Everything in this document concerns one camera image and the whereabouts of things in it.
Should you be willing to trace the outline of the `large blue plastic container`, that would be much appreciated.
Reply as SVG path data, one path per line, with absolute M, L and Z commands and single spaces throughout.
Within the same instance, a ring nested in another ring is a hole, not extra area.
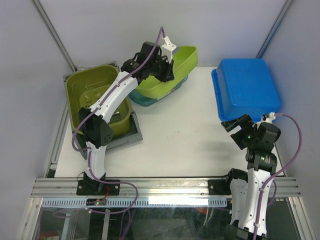
M 222 122 L 248 114 L 256 123 L 277 112 L 280 97 L 265 60 L 224 58 L 211 72 L 218 117 Z

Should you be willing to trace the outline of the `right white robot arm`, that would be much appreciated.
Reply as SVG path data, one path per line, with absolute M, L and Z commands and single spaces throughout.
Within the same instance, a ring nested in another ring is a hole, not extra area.
M 278 160 L 273 153 L 281 130 L 273 124 L 275 113 L 263 114 L 254 123 L 248 114 L 221 125 L 230 132 L 240 130 L 231 138 L 241 149 L 246 150 L 247 170 L 232 168 L 223 187 L 232 195 L 231 222 L 225 229 L 226 240 L 265 240 L 267 238 L 266 211 L 269 191 L 267 180 L 276 173 Z

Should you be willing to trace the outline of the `lime green plastic tub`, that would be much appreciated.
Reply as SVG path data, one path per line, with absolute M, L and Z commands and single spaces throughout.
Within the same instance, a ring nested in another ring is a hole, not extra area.
M 173 60 L 174 80 L 160 82 L 154 76 L 150 76 L 143 80 L 135 90 L 151 99 L 160 99 L 169 94 L 198 65 L 198 48 L 192 45 L 182 45 L 173 55 Z

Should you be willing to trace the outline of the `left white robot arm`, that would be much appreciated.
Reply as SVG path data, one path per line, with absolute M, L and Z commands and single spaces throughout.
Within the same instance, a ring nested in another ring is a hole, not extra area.
M 93 194 L 105 188 L 105 154 L 114 131 L 109 122 L 123 100 L 149 76 L 160 82 L 174 79 L 173 55 L 177 46 L 169 41 L 162 45 L 146 41 L 133 58 L 125 61 L 116 79 L 90 108 L 79 110 L 81 131 L 87 151 L 87 169 L 83 180 Z

